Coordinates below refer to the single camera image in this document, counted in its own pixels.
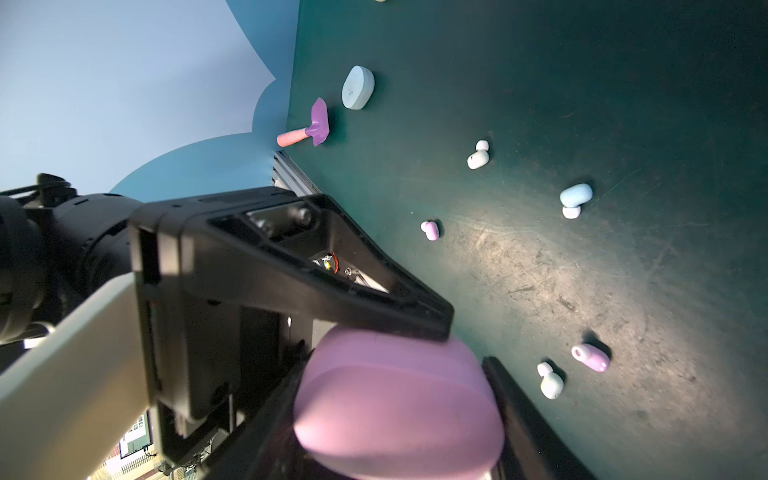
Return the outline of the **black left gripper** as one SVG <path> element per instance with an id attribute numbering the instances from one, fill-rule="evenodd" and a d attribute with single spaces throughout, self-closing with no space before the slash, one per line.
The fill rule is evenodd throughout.
<path id="1" fill-rule="evenodd" d="M 205 463 L 299 361 L 307 317 L 444 342 L 453 306 L 328 195 L 277 187 L 149 203 L 129 219 L 152 424 Z"/>

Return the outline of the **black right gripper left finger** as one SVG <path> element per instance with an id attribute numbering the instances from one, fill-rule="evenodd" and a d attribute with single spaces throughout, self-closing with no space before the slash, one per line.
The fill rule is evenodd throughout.
<path id="1" fill-rule="evenodd" d="M 306 367 L 299 361 L 205 463 L 207 479 L 298 479 L 302 454 L 293 427 L 293 407 Z"/>

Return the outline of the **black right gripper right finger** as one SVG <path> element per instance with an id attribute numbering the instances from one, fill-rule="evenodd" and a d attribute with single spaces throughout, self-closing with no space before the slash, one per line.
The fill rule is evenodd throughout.
<path id="1" fill-rule="evenodd" d="M 500 360 L 483 359 L 504 425 L 505 443 L 493 479 L 592 479 L 594 475 L 547 424 Z"/>

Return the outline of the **pink earbud charging case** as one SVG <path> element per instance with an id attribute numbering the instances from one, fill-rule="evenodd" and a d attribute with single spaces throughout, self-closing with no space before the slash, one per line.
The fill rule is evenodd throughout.
<path id="1" fill-rule="evenodd" d="M 293 407 L 300 445 L 354 479 L 479 479 L 504 425 L 474 353 L 336 326 L 318 343 Z"/>

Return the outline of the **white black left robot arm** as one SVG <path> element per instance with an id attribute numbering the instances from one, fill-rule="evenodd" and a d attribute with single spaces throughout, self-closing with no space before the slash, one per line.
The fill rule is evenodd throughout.
<path id="1" fill-rule="evenodd" d="M 1 195 L 1 474 L 82 478 L 132 419 L 207 479 L 297 479 L 312 324 L 444 342 L 453 306 L 330 196 L 260 187 L 142 203 L 61 177 Z"/>

